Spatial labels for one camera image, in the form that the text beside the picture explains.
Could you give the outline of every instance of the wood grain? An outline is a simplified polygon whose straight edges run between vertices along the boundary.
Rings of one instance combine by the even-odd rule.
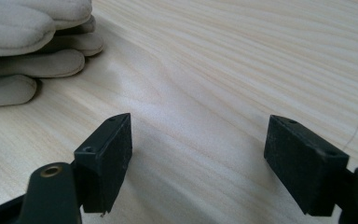
[[[76,76],[41,80],[29,104],[0,107],[0,203],[131,112],[134,154],[117,202],[84,223],[337,223],[339,208],[303,216],[263,150],[277,114],[358,167],[358,1],[93,5],[103,53]]]

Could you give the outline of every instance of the wooden table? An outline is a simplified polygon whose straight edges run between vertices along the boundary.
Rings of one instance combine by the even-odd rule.
[[[103,53],[0,107],[0,203],[131,112],[133,157],[109,215],[84,223],[337,223],[303,216],[263,158],[269,115],[358,167],[358,1],[94,0]]]

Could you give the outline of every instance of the glove finger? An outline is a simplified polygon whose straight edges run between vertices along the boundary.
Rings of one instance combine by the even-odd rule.
[[[74,49],[49,54],[27,54],[0,58],[0,77],[24,74],[29,77],[67,77],[84,67],[84,55]]]
[[[90,0],[5,0],[13,4],[30,7],[48,14],[57,30],[80,25],[90,18]]]
[[[22,75],[0,77],[0,105],[19,105],[31,100],[36,82]]]
[[[84,56],[92,56],[103,50],[103,39],[95,33],[54,36],[38,53],[55,52],[61,49],[76,49]]]
[[[0,2],[0,56],[36,51],[54,32],[54,21],[45,13]]]
[[[80,24],[78,26],[75,26],[75,27],[72,27],[69,29],[56,31],[56,33],[54,35],[55,36],[57,36],[57,35],[81,35],[81,34],[86,34],[86,33],[92,33],[95,31],[95,27],[96,27],[95,18],[91,15],[89,20],[84,22],[83,24]]]

